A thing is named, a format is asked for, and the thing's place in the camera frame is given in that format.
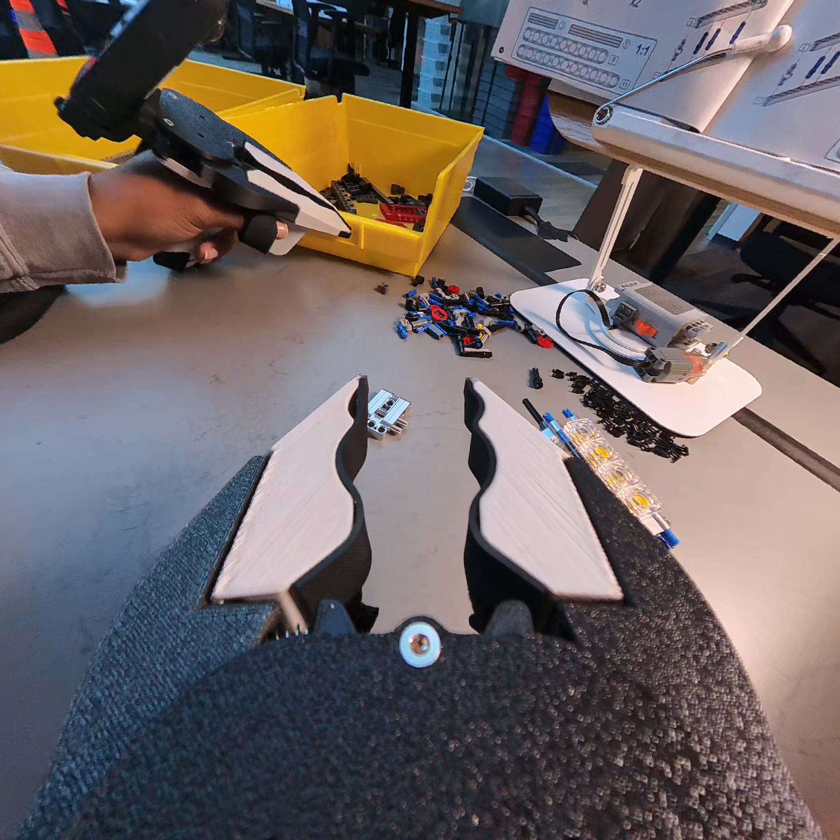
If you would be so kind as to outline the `yellow bin with black parts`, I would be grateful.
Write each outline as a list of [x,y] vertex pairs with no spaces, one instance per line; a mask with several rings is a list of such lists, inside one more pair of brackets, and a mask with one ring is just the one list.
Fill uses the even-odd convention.
[[221,112],[323,188],[348,166],[384,191],[393,184],[432,194],[423,232],[345,214],[349,238],[311,233],[300,246],[406,277],[419,274],[459,207],[483,129],[349,94],[301,101],[266,98]]

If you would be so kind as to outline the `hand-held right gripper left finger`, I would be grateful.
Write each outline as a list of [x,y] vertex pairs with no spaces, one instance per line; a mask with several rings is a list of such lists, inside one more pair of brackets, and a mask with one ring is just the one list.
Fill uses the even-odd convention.
[[353,377],[262,459],[223,548],[211,603],[267,603],[280,628],[303,633],[321,602],[336,602],[350,629],[372,630],[362,601],[371,544],[354,481],[368,448],[369,383]]

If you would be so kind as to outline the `clear yellow gear assembly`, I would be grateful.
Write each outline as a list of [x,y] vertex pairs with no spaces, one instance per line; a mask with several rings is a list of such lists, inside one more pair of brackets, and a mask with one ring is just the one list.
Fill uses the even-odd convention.
[[539,425],[541,434],[562,449],[565,457],[586,463],[625,509],[669,549],[679,545],[659,500],[606,441],[592,420],[579,418],[566,410],[561,423],[551,413],[541,414],[528,398],[524,398],[522,404]]

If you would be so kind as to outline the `blue storage crates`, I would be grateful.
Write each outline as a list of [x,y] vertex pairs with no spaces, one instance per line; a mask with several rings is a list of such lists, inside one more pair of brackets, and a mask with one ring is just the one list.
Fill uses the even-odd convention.
[[550,97],[546,93],[534,122],[528,149],[535,154],[557,155],[564,150],[565,139],[554,127],[550,113]]

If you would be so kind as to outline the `black flat mat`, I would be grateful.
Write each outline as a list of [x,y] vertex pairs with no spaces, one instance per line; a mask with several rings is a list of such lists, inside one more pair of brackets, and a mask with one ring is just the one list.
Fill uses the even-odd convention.
[[553,272],[581,267],[578,259],[472,196],[461,197],[451,224],[540,287],[556,283]]

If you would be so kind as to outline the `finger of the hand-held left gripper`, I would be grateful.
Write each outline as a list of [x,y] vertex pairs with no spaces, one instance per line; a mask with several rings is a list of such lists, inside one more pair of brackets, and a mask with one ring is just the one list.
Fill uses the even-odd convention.
[[338,238],[349,239],[352,228],[341,213],[305,182],[258,182],[275,197],[270,211],[289,229],[293,226]]
[[306,214],[338,213],[318,190],[255,140],[243,142],[240,158],[248,184],[297,205]]

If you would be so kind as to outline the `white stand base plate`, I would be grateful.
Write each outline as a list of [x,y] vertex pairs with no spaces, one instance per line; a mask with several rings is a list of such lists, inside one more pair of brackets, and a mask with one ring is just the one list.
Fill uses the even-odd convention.
[[728,343],[729,352],[696,383],[645,382],[636,368],[654,347],[613,327],[605,304],[622,284],[604,280],[606,264],[645,172],[752,207],[838,244],[838,171],[707,133],[751,63],[780,51],[791,37],[792,27],[781,20],[768,33],[613,94],[590,93],[551,79],[564,93],[595,100],[588,134],[604,154],[626,163],[626,171],[588,280],[562,281],[559,290],[520,310],[589,372],[678,436],[701,436],[761,395],[751,374],[728,359],[749,328],[736,339],[709,339],[709,331],[700,337],[702,343]]

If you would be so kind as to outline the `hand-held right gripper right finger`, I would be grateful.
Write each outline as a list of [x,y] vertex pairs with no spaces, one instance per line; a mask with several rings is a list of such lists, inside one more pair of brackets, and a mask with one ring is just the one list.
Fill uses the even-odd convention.
[[564,608],[618,605],[625,593],[563,450],[479,380],[466,380],[469,505],[465,576],[470,625],[488,629],[507,602],[533,627],[564,633]]

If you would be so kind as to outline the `yellow bin with grey parts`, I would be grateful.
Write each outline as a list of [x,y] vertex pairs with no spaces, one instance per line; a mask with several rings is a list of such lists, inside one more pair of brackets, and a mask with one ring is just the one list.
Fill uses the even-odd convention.
[[[81,56],[4,60],[1,63],[1,157],[11,170],[72,175],[100,172],[129,159],[139,145],[78,136],[62,122],[55,99],[68,93],[86,63]],[[185,60],[163,80],[222,115],[257,112],[301,101],[305,88],[292,82]]]

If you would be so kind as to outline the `printed instruction sheet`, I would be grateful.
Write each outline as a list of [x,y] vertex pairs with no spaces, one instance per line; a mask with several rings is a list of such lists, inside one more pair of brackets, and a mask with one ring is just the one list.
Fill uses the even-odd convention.
[[590,93],[631,90],[768,33],[792,1],[510,2],[491,54]]
[[789,44],[759,56],[707,133],[718,140],[839,169],[839,2],[794,2]]

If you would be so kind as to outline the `orange striped object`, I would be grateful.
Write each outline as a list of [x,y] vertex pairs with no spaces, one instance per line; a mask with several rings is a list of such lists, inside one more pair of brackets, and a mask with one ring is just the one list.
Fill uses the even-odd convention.
[[1,2],[2,59],[58,57],[56,45],[30,1]]

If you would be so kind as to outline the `grey toy motor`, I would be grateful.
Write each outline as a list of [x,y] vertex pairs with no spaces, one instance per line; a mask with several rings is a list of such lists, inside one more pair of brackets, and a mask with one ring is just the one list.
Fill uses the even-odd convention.
[[644,382],[694,384],[728,352],[729,345],[726,342],[695,342],[686,347],[650,348],[636,371]]

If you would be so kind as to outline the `grey battery box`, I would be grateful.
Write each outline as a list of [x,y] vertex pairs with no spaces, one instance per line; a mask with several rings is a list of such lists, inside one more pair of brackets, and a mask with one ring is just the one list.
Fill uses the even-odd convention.
[[614,291],[605,302],[613,327],[655,348],[685,348],[712,330],[704,312],[651,281],[628,281]]

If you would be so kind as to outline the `pile of small coloured pieces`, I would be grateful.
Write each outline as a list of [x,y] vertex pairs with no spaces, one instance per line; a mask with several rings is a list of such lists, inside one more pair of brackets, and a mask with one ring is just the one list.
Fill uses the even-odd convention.
[[418,275],[408,282],[392,325],[402,341],[426,335],[451,344],[460,358],[478,360],[492,357],[491,343],[502,333],[516,333],[545,350],[555,346],[545,329],[514,307],[510,293],[460,287],[438,276]]

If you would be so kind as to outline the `black power adapter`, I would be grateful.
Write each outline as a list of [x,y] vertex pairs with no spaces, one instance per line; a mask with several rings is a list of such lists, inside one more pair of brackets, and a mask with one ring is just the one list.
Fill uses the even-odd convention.
[[571,230],[554,226],[540,215],[542,196],[507,177],[479,176],[474,197],[507,217],[520,217],[535,227],[537,236],[546,240],[567,241],[576,238]]

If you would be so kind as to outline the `pile of black pins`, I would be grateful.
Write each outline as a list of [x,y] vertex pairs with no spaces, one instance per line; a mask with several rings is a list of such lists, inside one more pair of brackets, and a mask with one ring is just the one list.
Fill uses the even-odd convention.
[[552,369],[550,376],[566,381],[570,391],[581,404],[596,415],[602,430],[645,453],[664,458],[671,463],[688,457],[690,450],[669,433],[618,395],[610,386],[587,374]]

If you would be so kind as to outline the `small grey beam assembly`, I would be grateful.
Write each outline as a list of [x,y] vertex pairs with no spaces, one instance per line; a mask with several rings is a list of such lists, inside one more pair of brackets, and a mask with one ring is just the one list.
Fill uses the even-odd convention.
[[369,397],[367,408],[367,434],[371,438],[384,440],[390,435],[398,436],[403,432],[412,404],[382,389]]

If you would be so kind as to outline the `person's left hand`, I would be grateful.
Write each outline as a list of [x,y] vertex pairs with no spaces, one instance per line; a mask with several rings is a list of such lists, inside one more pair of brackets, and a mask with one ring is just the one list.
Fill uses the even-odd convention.
[[245,213],[168,170],[151,152],[88,178],[91,209],[116,263],[185,250],[187,266],[224,256]]

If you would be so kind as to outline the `black dimpled pad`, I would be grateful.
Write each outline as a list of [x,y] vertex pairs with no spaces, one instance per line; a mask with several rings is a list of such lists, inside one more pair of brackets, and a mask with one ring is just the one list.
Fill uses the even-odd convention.
[[2,293],[1,344],[31,329],[64,292],[65,286],[47,286]]

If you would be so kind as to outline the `grey desk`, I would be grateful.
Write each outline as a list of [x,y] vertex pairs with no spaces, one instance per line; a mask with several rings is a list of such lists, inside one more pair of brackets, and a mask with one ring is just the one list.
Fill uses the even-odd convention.
[[[253,456],[357,374],[412,405],[373,441],[358,488],[372,546],[374,631],[408,617],[470,630],[465,378],[522,413],[593,417],[552,369],[575,364],[510,330],[491,360],[402,340],[404,277],[295,248],[237,249],[194,274],[131,265],[80,287],[2,347],[2,838],[49,767],[91,656],[134,586]],[[760,694],[801,794],[838,838],[838,490],[768,440],[838,467],[838,389],[750,341],[763,388],[746,421],[689,439],[673,464],[614,446],[663,503],[679,562]]]

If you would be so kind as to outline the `pile of black building parts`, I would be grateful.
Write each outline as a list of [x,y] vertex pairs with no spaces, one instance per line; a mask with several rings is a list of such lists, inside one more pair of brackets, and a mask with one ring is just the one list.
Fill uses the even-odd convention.
[[[346,172],[339,179],[331,180],[326,187],[320,190],[320,193],[341,212],[384,224],[388,223],[380,215],[380,203],[395,201],[399,195],[409,195],[413,198],[428,196],[430,205],[433,201],[432,193],[414,195],[398,183],[393,183],[389,189],[383,190],[354,169],[351,164],[348,164]],[[419,233],[422,233],[426,227],[426,225],[424,228],[391,225],[411,229]]]

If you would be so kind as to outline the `red storage crates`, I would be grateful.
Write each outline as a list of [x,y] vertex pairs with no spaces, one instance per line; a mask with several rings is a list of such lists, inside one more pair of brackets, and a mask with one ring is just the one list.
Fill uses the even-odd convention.
[[544,78],[512,65],[507,65],[506,77],[515,81],[519,89],[518,106],[511,128],[510,141],[527,146],[541,109]]

